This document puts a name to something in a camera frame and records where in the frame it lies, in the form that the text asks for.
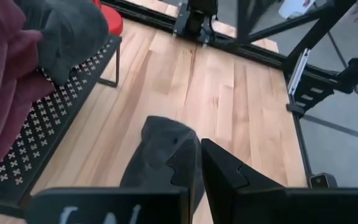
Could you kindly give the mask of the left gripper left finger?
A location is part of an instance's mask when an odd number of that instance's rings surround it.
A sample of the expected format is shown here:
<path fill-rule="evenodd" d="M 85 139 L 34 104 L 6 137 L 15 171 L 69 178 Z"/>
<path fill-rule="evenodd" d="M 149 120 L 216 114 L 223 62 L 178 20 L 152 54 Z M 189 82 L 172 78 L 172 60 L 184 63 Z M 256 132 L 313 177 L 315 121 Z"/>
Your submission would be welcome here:
<path fill-rule="evenodd" d="M 27 224 L 191 224 L 183 187 L 60 187 L 39 192 Z"/>

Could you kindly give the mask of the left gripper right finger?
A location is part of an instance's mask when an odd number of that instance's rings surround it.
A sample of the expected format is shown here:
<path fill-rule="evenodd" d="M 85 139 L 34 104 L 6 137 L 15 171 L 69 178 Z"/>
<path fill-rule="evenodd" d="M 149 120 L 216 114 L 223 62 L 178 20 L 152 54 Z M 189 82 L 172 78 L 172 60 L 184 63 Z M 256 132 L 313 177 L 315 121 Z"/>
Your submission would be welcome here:
<path fill-rule="evenodd" d="M 358 189 L 284 187 L 210 139 L 201 156 L 214 224 L 358 224 Z"/>

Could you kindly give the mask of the small black clamp block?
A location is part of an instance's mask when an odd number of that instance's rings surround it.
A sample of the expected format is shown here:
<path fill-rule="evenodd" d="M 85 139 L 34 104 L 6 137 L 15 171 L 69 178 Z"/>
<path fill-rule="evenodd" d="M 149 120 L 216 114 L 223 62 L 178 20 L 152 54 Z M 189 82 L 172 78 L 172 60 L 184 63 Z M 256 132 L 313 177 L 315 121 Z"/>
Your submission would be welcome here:
<path fill-rule="evenodd" d="M 310 176 L 308 183 L 312 189 L 328 189 L 337 187 L 335 177 L 332 174 L 325 172 Z"/>

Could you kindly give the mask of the black perforated metal stand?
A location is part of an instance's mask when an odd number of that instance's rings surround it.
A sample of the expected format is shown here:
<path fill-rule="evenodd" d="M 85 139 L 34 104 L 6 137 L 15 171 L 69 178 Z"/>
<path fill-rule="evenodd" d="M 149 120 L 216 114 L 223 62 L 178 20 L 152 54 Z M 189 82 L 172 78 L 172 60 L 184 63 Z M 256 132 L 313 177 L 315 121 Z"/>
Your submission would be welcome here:
<path fill-rule="evenodd" d="M 120 61 L 121 42 L 120 36 L 110 35 L 101 50 L 71 70 L 65 85 L 32 105 L 20 135 L 0 162 L 0 214 L 24 216 L 30 192 L 95 84 L 117 86 L 101 75 L 112 58 Z"/>

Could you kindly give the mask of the red desk lamp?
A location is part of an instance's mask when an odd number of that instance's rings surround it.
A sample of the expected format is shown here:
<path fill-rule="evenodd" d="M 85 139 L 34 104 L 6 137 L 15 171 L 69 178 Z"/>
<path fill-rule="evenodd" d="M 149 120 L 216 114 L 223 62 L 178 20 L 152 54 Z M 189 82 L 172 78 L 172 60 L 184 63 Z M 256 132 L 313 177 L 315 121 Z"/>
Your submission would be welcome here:
<path fill-rule="evenodd" d="M 121 35 L 123 31 L 123 18 L 113 7 L 102 4 L 100 0 L 93 0 L 93 2 L 100 8 L 105 19 L 108 22 L 109 33 L 114 35 Z"/>

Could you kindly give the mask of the white bag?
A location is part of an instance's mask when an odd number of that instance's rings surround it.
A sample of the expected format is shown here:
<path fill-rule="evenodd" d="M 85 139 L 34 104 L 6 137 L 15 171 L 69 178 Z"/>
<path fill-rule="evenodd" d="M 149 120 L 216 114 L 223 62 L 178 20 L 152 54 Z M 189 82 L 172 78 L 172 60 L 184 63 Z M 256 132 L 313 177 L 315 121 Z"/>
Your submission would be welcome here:
<path fill-rule="evenodd" d="M 283 0 L 278 13 L 284 19 L 293 19 L 304 15 L 314 2 L 315 0 Z"/>

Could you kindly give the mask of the silver metal bracket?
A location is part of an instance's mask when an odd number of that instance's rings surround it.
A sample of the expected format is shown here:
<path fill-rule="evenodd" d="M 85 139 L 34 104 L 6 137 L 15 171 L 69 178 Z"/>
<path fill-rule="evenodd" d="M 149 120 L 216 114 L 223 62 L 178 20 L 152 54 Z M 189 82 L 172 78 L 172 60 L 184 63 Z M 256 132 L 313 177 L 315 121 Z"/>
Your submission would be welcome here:
<path fill-rule="evenodd" d="M 298 87 L 298 84 L 301 80 L 301 76 L 303 74 L 303 71 L 305 69 L 306 63 L 307 63 L 307 59 L 309 57 L 310 54 L 310 49 L 304 49 L 304 51 L 302 52 L 302 54 L 299 56 L 295 68 L 292 72 L 291 75 L 291 79 L 288 83 L 288 94 L 291 96 L 295 95 L 296 89 Z"/>

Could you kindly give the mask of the black aluminium table frame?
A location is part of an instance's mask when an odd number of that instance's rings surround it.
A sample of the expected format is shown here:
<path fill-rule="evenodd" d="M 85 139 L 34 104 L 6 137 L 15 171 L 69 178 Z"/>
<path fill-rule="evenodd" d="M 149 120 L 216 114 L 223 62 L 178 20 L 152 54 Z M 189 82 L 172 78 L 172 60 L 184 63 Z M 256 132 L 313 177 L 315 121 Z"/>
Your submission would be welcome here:
<path fill-rule="evenodd" d="M 115 8 L 126 19 L 173 33 L 177 17 L 165 16 L 161 12 L 141 6 L 131 0 L 101 0 L 101 2 Z M 339 21 L 340 17 L 356 3 L 356 0 L 328 0 L 322 6 L 303 16 L 282 22 L 254 34 L 251 33 L 252 27 L 271 2 L 275 2 L 275 0 L 238 0 L 237 36 L 230 37 L 213 28 L 214 39 L 208 45 L 262 65 L 276 68 L 283 72 L 288 85 L 296 62 L 304 49 L 311 50 Z M 311 21 L 315 23 L 312 29 L 287 56 L 254 45 L 257 40 L 262 40 Z M 350 59 L 347 67 L 341 72 L 323 70 L 306 63 L 295 95 L 288 94 L 290 101 L 286 105 L 287 110 L 292 113 L 295 119 L 297 133 L 301 132 L 299 120 L 304 117 L 305 112 L 329 95 L 332 95 L 336 90 L 343 93 L 356 92 L 358 94 L 358 58 Z"/>

